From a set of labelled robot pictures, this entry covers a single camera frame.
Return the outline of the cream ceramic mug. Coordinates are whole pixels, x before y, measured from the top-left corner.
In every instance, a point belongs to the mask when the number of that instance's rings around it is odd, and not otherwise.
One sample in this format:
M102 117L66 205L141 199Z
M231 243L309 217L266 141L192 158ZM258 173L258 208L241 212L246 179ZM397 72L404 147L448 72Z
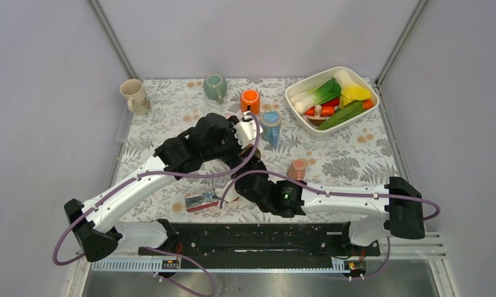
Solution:
M150 101L140 80L129 79L123 82L120 85L120 94L126 99L130 112L145 115L150 111Z

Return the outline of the salmon pink printed mug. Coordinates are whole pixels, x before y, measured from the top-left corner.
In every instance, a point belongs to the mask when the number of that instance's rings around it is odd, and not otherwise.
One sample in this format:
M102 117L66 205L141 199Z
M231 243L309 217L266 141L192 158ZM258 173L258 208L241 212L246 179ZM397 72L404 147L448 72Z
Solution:
M296 181L304 180L307 163L304 159L295 159L289 165L287 177Z

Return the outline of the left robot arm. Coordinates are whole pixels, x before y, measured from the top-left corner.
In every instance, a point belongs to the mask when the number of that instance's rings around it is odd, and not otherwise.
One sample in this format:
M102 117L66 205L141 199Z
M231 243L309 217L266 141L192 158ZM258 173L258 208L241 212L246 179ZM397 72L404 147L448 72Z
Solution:
M209 113L176 137L166 139L143 165L102 194L64 205L83 255L89 262L102 260L115 251L156 248L172 253L177 238L165 220L150 223L121 221L123 215L163 187L180 178L199 178L197 171L211 160L222 160L230 170L243 164L240 152L256 138L257 125L251 113L242 119Z

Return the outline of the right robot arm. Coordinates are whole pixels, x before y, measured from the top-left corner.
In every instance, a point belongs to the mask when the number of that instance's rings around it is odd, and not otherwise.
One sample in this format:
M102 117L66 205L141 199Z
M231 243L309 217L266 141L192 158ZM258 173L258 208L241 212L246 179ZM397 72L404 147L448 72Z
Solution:
M216 191L222 202L242 197L260 211L283 218L316 213L360 215L360 219L346 223L340 238L341 249L350 255L387 236L425 237L422 195L399 176L375 186L325 186L268 171L254 158Z

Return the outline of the small orange cup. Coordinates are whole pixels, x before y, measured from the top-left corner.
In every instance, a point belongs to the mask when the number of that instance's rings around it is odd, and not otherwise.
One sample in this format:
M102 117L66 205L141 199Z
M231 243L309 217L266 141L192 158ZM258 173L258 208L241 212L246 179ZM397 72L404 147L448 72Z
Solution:
M251 153L251 151L253 150L254 148L254 145L250 144L249 146L245 147L241 153L239 154L239 156L242 157L242 159L246 159L248 157L248 155ZM254 157L258 158L258 159L261 159L261 152L258 148L255 148L255 154L254 154Z

